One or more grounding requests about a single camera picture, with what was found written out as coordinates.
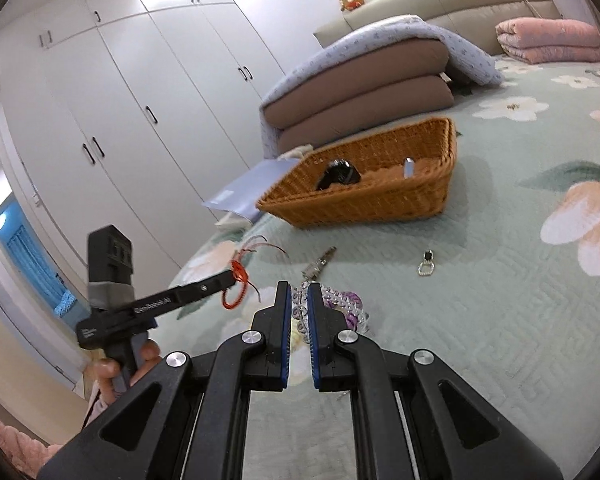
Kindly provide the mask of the person's left hand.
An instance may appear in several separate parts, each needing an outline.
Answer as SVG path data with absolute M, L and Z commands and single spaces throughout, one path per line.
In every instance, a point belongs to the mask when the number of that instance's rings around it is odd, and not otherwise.
M 149 339 L 140 348 L 140 356 L 144 360 L 144 364 L 131 378 L 130 386 L 134 386 L 160 363 L 160 347 L 155 341 Z M 116 390 L 114 390 L 114 380 L 121 377 L 120 365 L 117 361 L 108 358 L 100 359 L 93 364 L 93 372 L 95 374 L 95 382 L 83 427 L 88 426 L 103 411 L 109 408 L 111 404 L 122 397 L 121 393 L 116 393 Z

